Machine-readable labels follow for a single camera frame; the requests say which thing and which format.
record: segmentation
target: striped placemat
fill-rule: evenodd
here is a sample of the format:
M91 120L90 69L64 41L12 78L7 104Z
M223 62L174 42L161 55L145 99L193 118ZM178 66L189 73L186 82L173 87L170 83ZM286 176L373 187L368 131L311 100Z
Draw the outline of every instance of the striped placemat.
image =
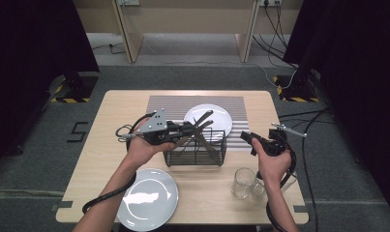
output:
M250 131L243 97L227 96L150 96L147 113L165 110L167 120L182 124L186 113L199 104L215 104L225 109L233 122L226 137L228 151L251 151L252 147L240 138L242 131Z

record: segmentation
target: wire basket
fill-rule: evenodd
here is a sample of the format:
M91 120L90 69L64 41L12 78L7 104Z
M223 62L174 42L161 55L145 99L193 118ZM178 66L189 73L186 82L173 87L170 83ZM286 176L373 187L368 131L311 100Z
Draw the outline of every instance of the wire basket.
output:
M180 147L173 151L164 152L166 165L222 166L225 161L226 150L225 131L204 130L202 135L214 151L208 151L196 137L192 136Z

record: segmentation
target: metal bracket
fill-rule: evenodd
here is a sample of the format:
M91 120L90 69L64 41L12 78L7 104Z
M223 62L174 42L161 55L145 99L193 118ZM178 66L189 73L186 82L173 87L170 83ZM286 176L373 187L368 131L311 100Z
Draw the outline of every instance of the metal bracket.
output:
M294 133L294 134L302 136L302 137L307 137L306 133L297 132L296 130L293 130L293 129L286 127L285 125L277 125L275 123L272 123L272 126L276 127L279 130L288 131L288 132Z

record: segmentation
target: clear drinking glass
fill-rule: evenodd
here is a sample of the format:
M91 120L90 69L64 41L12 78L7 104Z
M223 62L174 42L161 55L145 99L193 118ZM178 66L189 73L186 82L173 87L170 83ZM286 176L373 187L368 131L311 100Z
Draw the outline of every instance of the clear drinking glass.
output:
M231 192L239 199L248 197L256 184L255 173L246 167L242 167L234 174Z

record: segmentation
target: wooden table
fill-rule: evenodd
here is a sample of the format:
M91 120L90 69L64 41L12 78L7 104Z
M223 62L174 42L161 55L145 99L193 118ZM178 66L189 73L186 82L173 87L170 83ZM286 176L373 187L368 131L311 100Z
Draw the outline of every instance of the wooden table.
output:
M114 135L126 124L133 124L146 113L153 96L228 96L243 98L250 131L266 136L271 123L279 123L271 96L266 91L108 91L95 118L80 154L63 202L73 202L71 208L60 208L56 218L60 222L78 222L82 206L97 197L113 171L126 154L124 143ZM175 224L266 224L267 198L251 196L244 200L230 192L235 171L240 167L257 170L257 157L250 150L227 151L222 166L167 167L162 154L157 154L144 168L158 168L176 182L179 200L176 211L167 223ZM284 193L285 200L297 223L306 223L305 209L298 181Z

